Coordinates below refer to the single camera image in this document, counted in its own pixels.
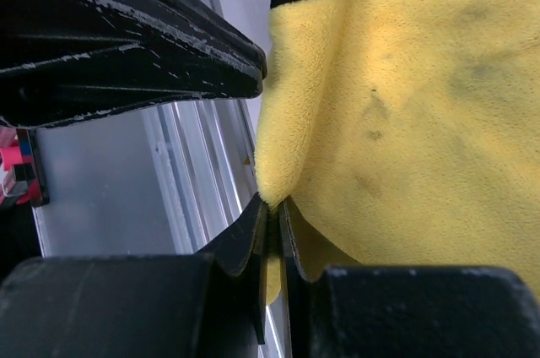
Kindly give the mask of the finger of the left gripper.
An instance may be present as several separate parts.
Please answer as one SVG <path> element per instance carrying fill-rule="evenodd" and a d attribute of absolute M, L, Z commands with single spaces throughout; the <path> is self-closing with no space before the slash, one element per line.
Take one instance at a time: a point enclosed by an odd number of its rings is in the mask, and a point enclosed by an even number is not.
<path fill-rule="evenodd" d="M 254 98 L 263 50 L 200 0 L 1 0 L 1 124 Z"/>

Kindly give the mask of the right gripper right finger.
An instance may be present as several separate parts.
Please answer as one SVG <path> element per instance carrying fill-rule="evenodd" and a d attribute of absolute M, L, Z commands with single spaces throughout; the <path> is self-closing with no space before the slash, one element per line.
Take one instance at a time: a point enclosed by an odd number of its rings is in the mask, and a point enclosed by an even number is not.
<path fill-rule="evenodd" d="M 278 209 L 288 357 L 536 357 L 539 305 L 506 268 L 364 266 Z"/>

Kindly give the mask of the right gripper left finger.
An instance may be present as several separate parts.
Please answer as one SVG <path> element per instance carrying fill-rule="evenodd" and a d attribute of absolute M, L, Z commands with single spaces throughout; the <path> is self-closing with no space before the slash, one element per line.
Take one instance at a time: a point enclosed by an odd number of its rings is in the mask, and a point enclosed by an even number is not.
<path fill-rule="evenodd" d="M 267 205 L 201 250 L 35 258 L 1 287 L 4 357 L 255 357 L 265 341 Z"/>

